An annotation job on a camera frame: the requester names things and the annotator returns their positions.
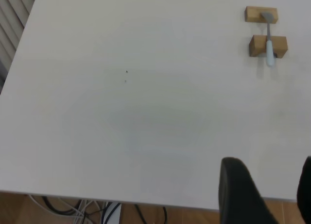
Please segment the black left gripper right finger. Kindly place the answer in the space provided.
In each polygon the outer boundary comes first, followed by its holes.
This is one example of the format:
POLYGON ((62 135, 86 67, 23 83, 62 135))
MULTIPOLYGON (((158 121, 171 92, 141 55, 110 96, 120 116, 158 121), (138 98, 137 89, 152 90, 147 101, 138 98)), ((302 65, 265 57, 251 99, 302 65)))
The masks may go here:
POLYGON ((297 206, 306 224, 311 223, 311 157, 308 156, 302 169, 298 188, 297 206))

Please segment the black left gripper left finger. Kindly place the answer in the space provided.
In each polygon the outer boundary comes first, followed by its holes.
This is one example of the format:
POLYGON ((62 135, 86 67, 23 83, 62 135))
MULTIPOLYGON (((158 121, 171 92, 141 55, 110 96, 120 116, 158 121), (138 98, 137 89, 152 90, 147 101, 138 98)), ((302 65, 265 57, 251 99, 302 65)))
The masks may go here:
POLYGON ((277 224, 245 164, 233 157, 221 161, 218 188, 220 223, 277 224))

